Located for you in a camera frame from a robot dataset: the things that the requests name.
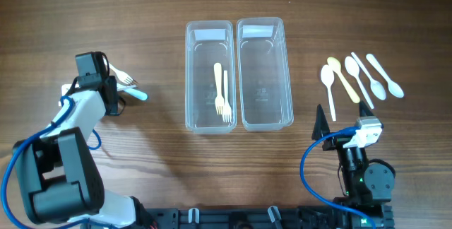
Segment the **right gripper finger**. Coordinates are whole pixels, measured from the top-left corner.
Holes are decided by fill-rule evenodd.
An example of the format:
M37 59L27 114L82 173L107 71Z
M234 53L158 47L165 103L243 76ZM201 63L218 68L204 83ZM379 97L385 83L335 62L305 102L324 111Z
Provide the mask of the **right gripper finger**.
M318 141L320 138L331 133L323 108L320 104L316 107L316 120L312 131L311 139Z
M360 117L374 117L373 112L367 107L365 102L360 101L359 105L359 116Z

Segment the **white fork handle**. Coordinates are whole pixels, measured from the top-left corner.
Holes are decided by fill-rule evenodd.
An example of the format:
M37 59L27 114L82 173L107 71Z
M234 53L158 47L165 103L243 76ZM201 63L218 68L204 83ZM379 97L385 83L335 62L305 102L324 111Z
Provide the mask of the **white fork handle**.
M125 83L126 85L138 85L138 82L130 75L128 75L125 71L118 70L112 64L109 65L109 68L113 70L113 72L122 83Z

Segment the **light blue plastic fork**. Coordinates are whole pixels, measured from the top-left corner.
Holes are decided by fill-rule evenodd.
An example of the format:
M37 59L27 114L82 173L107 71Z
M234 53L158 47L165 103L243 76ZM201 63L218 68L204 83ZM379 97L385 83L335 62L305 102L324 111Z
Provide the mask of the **light blue plastic fork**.
M147 93L144 93L143 91L137 90L135 88L130 88L128 90L123 90L123 92L128 93L129 95L131 95L131 96L133 96L133 97L135 97L135 98L137 98L139 100L142 100L142 101L145 101L145 100L148 99L148 94Z

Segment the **white fork diagonal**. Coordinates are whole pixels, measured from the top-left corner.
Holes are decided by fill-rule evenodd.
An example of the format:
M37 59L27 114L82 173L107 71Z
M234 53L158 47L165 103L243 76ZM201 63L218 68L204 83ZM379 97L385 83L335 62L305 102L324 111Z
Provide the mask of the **white fork diagonal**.
M229 104L229 81L228 81L228 71L223 71L223 93L224 93L224 104L222 108L222 119L223 122L230 123L232 121L232 108Z

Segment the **yellow plastic fork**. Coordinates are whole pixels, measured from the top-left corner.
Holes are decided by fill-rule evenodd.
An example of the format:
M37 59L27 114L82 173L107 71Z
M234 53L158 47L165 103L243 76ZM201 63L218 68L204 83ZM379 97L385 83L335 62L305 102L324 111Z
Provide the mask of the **yellow plastic fork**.
M222 109L224 105L224 98L222 96L222 66L221 63L217 62L213 66L214 68L214 77L215 77L215 86L217 95L215 98L215 109L218 115L222 114Z

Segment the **white fork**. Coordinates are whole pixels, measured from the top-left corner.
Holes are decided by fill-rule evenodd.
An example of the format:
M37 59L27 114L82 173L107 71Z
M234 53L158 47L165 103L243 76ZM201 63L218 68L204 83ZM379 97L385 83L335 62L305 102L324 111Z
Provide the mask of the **white fork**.
M123 90L128 90L130 88L135 88L136 85L131 85L131 86L121 86L121 85L117 85L117 91L123 91Z

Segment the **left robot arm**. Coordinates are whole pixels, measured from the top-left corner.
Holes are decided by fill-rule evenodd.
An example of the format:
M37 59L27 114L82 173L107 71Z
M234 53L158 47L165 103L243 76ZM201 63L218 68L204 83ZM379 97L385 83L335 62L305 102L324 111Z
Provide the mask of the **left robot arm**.
M137 201L107 191L87 141L105 116L119 116L125 102L103 52L75 57L78 76L60 98L61 110L42 131L13 147L1 186L7 216L17 226L6 200L7 180L15 170L25 212L34 224L107 228L138 224Z

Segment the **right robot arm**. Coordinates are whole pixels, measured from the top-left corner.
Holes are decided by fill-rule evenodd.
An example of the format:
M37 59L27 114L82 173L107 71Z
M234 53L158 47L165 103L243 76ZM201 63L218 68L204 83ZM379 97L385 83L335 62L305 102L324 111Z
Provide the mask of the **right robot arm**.
M336 151L343 195L327 204L301 210L303 228L394 228L391 201L396 171L382 159L369 159L365 148L378 142L383 123L364 102L354 125L332 135L322 106L316 108L311 138L322 141L323 151Z

